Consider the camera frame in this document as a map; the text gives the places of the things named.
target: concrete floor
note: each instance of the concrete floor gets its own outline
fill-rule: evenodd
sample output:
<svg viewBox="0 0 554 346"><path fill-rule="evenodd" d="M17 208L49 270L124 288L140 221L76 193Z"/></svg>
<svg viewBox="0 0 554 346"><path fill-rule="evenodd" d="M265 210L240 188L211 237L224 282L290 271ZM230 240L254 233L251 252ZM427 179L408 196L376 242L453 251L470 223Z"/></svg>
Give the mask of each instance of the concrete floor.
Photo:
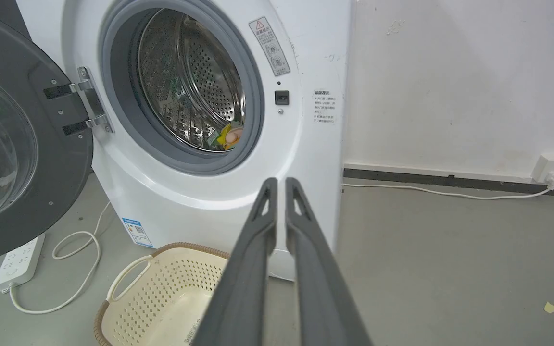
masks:
<svg viewBox="0 0 554 346"><path fill-rule="evenodd" d="M59 305L77 290L95 248L62 261L50 253L65 235L92 230L106 202L90 177L79 200L48 230L33 280L18 289L26 308ZM131 243L114 211L103 223L101 262L90 286L68 307L29 316L0 293L0 345L97 344L93 319L111 280L151 252ZM376 346L554 345L554 313L543 310L554 302L554 197L473 201L345 188L337 261ZM293 285L270 280L265 345L298 344L294 298Z"/></svg>

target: door hinge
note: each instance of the door hinge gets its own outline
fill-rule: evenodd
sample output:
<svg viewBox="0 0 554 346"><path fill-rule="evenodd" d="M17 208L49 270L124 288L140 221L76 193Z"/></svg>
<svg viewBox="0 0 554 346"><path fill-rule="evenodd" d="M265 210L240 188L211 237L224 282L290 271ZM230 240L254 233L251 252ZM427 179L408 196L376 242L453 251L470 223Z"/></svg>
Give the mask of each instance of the door hinge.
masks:
<svg viewBox="0 0 554 346"><path fill-rule="evenodd" d="M93 128L99 125L103 125L106 132L112 132L113 128L110 126L110 120L104 111L104 108L101 106L100 98L97 96L97 91L91 80L91 76L88 72L88 68L81 66L78 68L78 75L81 78L79 83L72 83L68 85L70 92L79 94L83 92L84 96L87 99L87 104L91 108L91 111L94 114L94 117L85 121L87 127Z"/></svg>

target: paper scrap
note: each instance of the paper scrap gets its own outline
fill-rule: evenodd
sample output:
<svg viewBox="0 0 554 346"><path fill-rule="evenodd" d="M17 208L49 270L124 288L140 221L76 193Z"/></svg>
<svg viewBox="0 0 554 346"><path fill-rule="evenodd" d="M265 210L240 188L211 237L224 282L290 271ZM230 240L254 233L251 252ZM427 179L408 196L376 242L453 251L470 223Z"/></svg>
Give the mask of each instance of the paper scrap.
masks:
<svg viewBox="0 0 554 346"><path fill-rule="evenodd" d="M547 305L544 305L544 311L548 313L554 313L554 304L547 302Z"/></svg>

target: warning label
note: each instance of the warning label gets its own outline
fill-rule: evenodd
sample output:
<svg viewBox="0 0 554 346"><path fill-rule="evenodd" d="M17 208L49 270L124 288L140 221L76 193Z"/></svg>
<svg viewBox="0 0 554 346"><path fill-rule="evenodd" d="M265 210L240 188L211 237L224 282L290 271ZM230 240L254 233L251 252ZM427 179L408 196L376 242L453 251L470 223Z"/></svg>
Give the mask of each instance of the warning label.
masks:
<svg viewBox="0 0 554 346"><path fill-rule="evenodd" d="M334 124L337 98L328 90L314 90L314 123Z"/></svg>
<svg viewBox="0 0 554 346"><path fill-rule="evenodd" d="M286 55L284 55L281 50L281 46L279 42L277 42L277 37L275 37L273 29L271 29L271 26L268 24L266 17L250 22L249 28L253 31L255 38L258 39L260 46L262 46L264 55L266 55L275 77L290 72L290 66L288 66L288 61L286 61Z"/></svg>
<svg viewBox="0 0 554 346"><path fill-rule="evenodd" d="M153 244L149 240L149 237L145 233L144 228L142 228L142 225L140 222L136 220L130 220L121 218L123 220L123 224L125 225L125 228L127 228L127 232L130 237L132 237L132 240L134 243L138 245L153 247Z"/></svg>

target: washing machine door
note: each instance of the washing machine door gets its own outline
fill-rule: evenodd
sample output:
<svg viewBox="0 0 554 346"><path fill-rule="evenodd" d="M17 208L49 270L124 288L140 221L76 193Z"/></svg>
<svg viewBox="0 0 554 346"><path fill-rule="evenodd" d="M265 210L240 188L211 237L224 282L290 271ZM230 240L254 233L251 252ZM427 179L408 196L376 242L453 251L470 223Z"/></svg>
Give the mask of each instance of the washing machine door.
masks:
<svg viewBox="0 0 554 346"><path fill-rule="evenodd" d="M0 22L0 255L52 226L78 197L93 152L68 77Z"/></svg>

